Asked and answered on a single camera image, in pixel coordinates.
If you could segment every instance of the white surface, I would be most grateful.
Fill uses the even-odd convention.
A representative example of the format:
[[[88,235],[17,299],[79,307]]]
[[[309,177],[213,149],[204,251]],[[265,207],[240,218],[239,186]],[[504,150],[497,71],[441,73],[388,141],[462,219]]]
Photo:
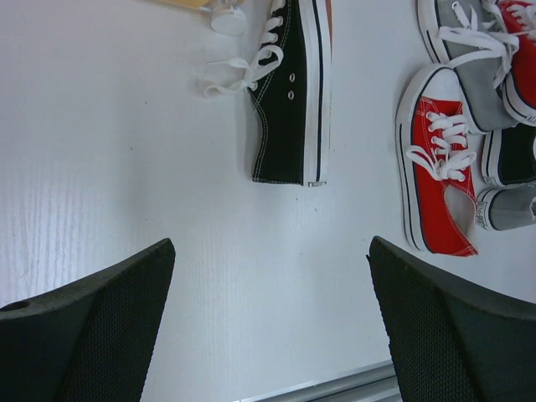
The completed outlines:
[[[229,401],[389,357],[365,254],[405,246],[394,110],[428,62],[413,0],[335,0],[328,185],[252,183],[246,96],[206,101],[206,61],[255,51],[206,14],[142,0],[0,0],[0,305],[163,237],[177,264],[146,401]],[[480,256],[418,254],[536,302],[534,227]]]

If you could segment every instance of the black sneaker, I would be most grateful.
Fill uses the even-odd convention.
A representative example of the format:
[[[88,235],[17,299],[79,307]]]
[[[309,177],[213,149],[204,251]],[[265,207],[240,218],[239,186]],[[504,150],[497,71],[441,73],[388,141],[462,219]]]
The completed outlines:
[[[496,130],[484,140],[482,176],[498,187],[536,181],[536,129],[518,124]]]
[[[326,182],[331,112],[331,0],[275,0],[261,47],[225,95],[250,89],[261,139],[253,180],[317,186]]]

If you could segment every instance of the canvas shoe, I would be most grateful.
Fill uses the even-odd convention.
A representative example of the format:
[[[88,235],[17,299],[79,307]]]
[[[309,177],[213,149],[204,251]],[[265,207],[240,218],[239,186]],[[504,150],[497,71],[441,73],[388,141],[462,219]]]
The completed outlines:
[[[519,124],[486,136],[482,176],[498,187],[536,182],[536,128]]]
[[[481,0],[418,0],[420,31],[431,58],[458,74],[470,132],[514,126],[496,88],[510,70],[518,38],[492,33]]]
[[[242,80],[207,90],[248,88],[261,126],[253,180],[326,182],[331,115],[331,0],[275,0],[261,48]]]
[[[410,82],[396,114],[405,234],[418,250],[475,255],[476,197],[463,96],[455,71],[440,64]]]
[[[488,189],[478,194],[477,223],[509,230],[536,223],[536,188]]]
[[[508,32],[519,37],[519,51],[513,56],[502,99],[514,118],[536,126],[536,4],[501,1],[497,5]]]

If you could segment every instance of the red sneaker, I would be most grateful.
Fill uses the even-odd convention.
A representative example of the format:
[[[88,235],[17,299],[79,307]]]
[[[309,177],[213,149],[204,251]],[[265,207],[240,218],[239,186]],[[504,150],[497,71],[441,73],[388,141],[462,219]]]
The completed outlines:
[[[396,114],[396,145],[411,246],[469,256],[476,214],[460,83],[449,67],[428,65],[410,82]]]
[[[512,117],[536,126],[536,4],[504,0],[498,7],[508,32],[519,37],[502,100]]]

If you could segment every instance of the white bottle cap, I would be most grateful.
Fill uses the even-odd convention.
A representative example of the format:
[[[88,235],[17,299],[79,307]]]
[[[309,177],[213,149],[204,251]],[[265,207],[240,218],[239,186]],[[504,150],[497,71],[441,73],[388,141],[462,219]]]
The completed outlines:
[[[231,4],[221,4],[212,12],[210,26],[216,32],[226,35],[241,35],[245,32],[247,19],[244,12]]]

